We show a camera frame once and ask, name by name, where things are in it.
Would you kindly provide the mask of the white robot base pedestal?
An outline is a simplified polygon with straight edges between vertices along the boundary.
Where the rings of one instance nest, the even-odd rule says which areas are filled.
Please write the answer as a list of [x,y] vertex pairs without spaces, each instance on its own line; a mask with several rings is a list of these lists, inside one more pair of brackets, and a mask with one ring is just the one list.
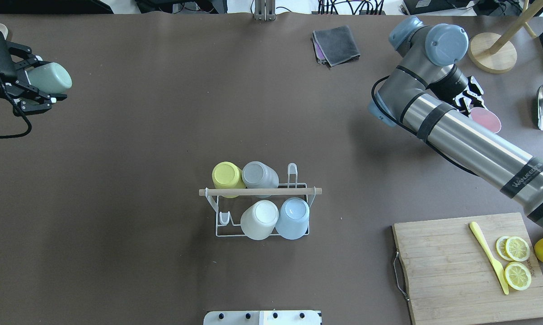
[[211,311],[206,313],[204,325],[321,325],[321,311],[295,310],[251,310]]

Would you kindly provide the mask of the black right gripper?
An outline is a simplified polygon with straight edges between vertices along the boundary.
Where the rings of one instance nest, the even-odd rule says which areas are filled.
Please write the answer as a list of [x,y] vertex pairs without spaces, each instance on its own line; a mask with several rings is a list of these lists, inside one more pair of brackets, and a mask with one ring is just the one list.
[[452,65],[443,78],[431,83],[429,89],[439,100],[452,105],[466,117],[470,117],[472,107],[486,107],[480,83],[474,76],[464,76],[456,65]]

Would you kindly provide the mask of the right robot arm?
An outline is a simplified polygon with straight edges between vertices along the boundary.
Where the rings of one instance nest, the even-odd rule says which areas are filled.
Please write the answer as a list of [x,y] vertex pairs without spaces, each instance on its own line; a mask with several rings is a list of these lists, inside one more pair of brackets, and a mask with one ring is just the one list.
[[465,30],[408,16],[390,33],[389,43],[403,59],[382,87],[371,91],[369,111],[498,188],[543,228],[543,160],[449,104],[465,89],[454,84],[465,81],[457,67],[468,50]]

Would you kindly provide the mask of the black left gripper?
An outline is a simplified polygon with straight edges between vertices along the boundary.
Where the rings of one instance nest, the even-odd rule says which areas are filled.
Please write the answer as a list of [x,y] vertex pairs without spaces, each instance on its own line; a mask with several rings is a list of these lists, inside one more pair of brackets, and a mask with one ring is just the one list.
[[[20,61],[13,61],[11,56],[20,58]],[[0,98],[6,99],[1,85],[19,80],[17,70],[30,71],[43,65],[44,61],[35,56],[30,47],[5,40],[0,31]],[[22,93],[15,99],[14,115],[21,116],[20,111],[25,115],[43,114],[67,97],[67,94]]]

